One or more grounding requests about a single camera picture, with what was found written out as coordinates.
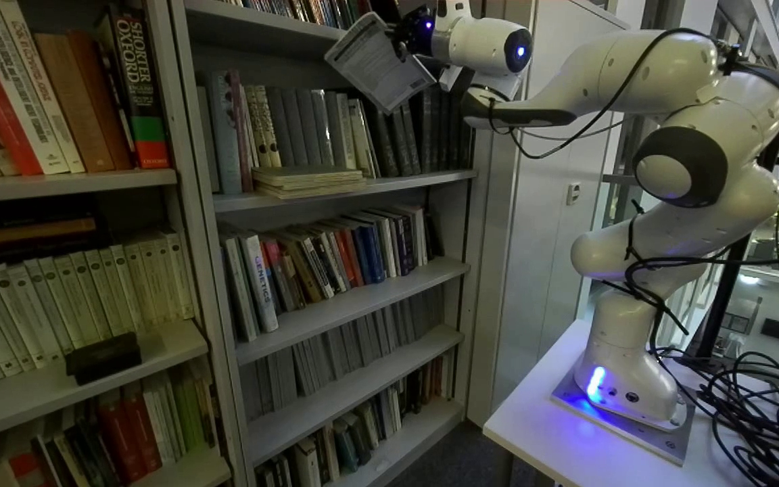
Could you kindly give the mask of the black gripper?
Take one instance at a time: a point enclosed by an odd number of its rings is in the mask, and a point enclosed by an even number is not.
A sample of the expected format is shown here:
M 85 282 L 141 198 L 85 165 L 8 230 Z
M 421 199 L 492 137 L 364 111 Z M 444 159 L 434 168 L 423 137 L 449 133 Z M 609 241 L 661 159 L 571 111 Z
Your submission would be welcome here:
M 430 8 L 416 8 L 392 27 L 392 41 L 399 48 L 407 48 L 408 54 L 430 54 L 434 31 L 435 31 L 435 12 Z

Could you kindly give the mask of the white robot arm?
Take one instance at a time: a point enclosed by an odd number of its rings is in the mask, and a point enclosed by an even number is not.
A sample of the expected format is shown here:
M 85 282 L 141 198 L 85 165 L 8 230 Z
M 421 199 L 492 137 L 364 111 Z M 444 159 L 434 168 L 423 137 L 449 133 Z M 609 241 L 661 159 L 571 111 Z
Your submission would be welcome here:
M 730 57 L 698 30 L 623 30 L 577 45 L 522 100 L 533 31 L 515 21 L 464 8 L 416 12 L 399 27 L 399 42 L 471 73 L 464 114 L 473 125 L 561 126 L 600 111 L 656 121 L 630 159 L 656 206 L 571 245 L 573 267 L 609 286 L 573 382 L 595 405 L 668 429 L 679 383 L 649 338 L 665 299 L 779 206 L 779 182 L 761 165 L 779 137 L 779 71 Z

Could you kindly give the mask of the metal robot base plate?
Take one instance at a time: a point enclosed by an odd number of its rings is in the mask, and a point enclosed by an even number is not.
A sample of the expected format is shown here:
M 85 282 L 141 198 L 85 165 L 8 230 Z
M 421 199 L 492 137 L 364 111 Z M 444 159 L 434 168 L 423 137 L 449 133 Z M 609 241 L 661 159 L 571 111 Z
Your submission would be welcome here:
M 609 410 L 609 403 L 619 397 L 617 390 L 607 386 L 609 370 L 595 367 L 584 386 L 573 376 L 565 376 L 556 390 L 553 399 L 587 422 L 675 462 L 682 466 L 690 447 L 695 405 L 687 399 L 676 403 L 676 413 L 663 425 L 644 425 L 640 418 Z

